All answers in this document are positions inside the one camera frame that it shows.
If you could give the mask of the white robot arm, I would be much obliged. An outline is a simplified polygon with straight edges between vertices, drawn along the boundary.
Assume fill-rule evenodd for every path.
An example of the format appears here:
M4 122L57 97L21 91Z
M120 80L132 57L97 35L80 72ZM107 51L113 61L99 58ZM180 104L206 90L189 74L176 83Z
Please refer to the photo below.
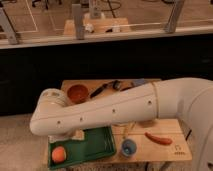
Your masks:
M211 171L212 80L188 77L151 82L77 105L68 102L65 92L49 88L39 97L30 130L35 135L59 138L79 129L155 118L185 122L196 138L192 171Z

